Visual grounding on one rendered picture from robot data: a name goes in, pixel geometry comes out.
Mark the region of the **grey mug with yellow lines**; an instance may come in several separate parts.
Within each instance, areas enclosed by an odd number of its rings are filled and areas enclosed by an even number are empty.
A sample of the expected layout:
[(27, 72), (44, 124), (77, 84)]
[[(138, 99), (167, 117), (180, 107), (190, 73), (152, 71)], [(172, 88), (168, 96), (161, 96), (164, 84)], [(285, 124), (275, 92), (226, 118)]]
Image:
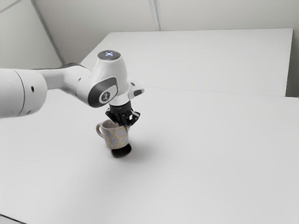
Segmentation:
[(129, 143), (128, 129), (109, 119), (98, 123), (96, 132), (111, 150), (123, 148)]

